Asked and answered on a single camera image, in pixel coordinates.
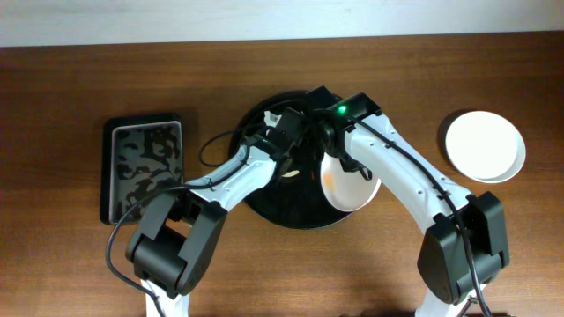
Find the white plate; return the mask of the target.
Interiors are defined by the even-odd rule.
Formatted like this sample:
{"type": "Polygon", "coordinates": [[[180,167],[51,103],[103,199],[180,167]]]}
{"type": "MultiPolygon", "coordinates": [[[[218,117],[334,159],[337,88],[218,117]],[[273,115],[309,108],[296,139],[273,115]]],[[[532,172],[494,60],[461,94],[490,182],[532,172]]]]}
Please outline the white plate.
{"type": "Polygon", "coordinates": [[[354,212],[370,203],[376,196],[381,180],[366,181],[360,172],[345,172],[338,158],[324,154],[320,167],[321,186],[332,207],[354,212]]]}
{"type": "Polygon", "coordinates": [[[444,145],[461,174],[483,183],[510,180],[526,160],[525,142],[516,126],[487,111],[459,115],[447,128],[444,145]]]}

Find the green yellow sponge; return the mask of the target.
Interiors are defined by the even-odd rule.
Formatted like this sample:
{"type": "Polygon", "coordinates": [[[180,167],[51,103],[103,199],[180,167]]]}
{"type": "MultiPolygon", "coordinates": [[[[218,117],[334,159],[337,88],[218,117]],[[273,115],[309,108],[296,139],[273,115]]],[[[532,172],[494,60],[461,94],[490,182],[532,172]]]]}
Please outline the green yellow sponge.
{"type": "Polygon", "coordinates": [[[281,177],[282,178],[293,178],[300,173],[300,170],[292,170],[289,172],[284,173],[281,177]]]}

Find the white plate front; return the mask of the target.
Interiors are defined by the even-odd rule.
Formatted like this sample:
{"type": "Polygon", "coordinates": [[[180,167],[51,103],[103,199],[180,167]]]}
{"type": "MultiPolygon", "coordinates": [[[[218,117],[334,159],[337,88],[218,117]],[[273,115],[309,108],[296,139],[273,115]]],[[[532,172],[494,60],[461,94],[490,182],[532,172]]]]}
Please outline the white plate front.
{"type": "Polygon", "coordinates": [[[321,186],[332,207],[354,212],[370,203],[376,196],[381,180],[366,181],[360,172],[345,172],[338,158],[324,154],[320,167],[321,186]]]}

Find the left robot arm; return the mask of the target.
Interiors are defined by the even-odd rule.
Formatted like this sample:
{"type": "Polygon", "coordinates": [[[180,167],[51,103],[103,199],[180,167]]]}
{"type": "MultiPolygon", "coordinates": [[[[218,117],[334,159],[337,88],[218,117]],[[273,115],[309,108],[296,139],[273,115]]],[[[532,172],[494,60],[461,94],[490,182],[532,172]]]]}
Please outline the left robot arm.
{"type": "Polygon", "coordinates": [[[202,178],[142,199],[145,214],[126,248],[149,316],[186,316],[189,295],[208,269],[228,212],[292,164],[302,135],[265,129],[202,178]]]}

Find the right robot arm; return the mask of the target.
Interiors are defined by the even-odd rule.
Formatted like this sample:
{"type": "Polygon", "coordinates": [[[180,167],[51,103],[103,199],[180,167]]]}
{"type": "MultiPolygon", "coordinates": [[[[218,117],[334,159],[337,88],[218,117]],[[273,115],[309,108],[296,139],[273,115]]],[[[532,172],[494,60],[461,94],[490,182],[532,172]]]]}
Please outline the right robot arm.
{"type": "Polygon", "coordinates": [[[366,94],[311,113],[333,155],[365,167],[405,206],[424,238],[417,267],[427,292],[418,316],[491,315],[483,290],[509,264],[504,207],[475,196],[411,147],[366,94]]]}

